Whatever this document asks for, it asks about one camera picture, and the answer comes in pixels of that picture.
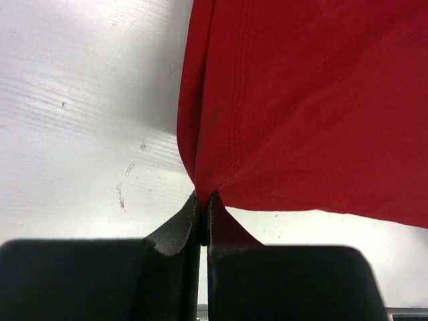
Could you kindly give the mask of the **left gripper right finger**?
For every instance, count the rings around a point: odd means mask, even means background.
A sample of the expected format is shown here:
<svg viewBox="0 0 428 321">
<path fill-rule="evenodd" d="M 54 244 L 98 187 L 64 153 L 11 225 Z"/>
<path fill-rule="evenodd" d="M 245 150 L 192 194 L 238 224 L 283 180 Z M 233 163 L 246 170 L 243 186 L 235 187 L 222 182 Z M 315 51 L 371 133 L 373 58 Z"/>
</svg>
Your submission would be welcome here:
<svg viewBox="0 0 428 321">
<path fill-rule="evenodd" d="M 361 252 L 335 245 L 264 245 L 214 193 L 207 210 L 210 320 L 386 320 Z"/>
</svg>

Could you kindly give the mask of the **dark red t shirt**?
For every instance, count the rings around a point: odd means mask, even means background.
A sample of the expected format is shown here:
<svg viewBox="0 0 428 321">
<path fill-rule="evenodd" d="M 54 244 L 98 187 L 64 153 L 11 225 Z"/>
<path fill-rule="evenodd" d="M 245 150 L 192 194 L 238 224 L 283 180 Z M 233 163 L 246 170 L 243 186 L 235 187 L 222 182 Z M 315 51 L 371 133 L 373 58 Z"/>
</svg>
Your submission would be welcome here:
<svg viewBox="0 0 428 321">
<path fill-rule="evenodd" d="M 195 1 L 177 119 L 202 206 L 427 226 L 426 1 Z"/>
</svg>

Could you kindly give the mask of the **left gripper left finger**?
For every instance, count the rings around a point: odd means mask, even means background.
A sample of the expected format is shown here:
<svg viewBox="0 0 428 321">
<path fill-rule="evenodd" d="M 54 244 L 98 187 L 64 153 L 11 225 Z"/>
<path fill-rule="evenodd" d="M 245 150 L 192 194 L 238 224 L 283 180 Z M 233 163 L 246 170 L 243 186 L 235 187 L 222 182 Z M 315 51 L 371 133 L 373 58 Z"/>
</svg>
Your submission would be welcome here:
<svg viewBox="0 0 428 321">
<path fill-rule="evenodd" d="M 199 204 L 142 239 L 16 239 L 1 246 L 2 320 L 194 320 Z"/>
</svg>

